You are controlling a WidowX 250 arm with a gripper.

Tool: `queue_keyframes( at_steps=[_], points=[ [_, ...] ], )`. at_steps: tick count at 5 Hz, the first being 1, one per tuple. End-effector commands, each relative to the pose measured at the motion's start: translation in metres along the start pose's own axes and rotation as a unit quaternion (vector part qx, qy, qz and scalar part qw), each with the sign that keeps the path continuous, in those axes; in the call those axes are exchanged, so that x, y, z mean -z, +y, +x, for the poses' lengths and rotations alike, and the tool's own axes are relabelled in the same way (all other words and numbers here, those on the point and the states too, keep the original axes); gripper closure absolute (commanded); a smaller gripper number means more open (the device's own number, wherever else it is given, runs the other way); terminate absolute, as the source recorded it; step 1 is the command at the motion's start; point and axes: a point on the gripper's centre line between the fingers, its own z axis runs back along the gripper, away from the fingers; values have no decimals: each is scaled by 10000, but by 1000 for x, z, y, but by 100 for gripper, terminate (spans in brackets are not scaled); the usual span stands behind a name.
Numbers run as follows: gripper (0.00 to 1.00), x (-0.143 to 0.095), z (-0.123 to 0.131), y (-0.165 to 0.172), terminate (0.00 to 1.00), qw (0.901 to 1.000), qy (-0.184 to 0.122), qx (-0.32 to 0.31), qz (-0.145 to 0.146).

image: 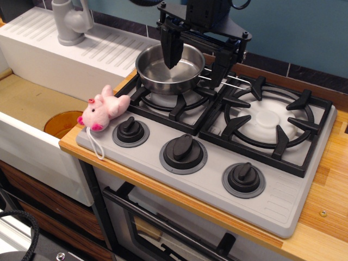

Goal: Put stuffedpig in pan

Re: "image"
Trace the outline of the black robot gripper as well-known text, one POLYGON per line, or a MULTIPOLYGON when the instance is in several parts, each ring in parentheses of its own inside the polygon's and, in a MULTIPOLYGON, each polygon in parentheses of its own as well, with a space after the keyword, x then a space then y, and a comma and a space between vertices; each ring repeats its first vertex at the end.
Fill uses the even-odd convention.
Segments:
POLYGON ((232 9, 243 10, 245 1, 187 1, 185 4, 161 2, 158 27, 164 63, 168 69, 181 60, 185 42, 210 48, 215 60, 210 73, 210 87, 217 87, 238 60, 244 58, 252 35, 229 16, 232 9))

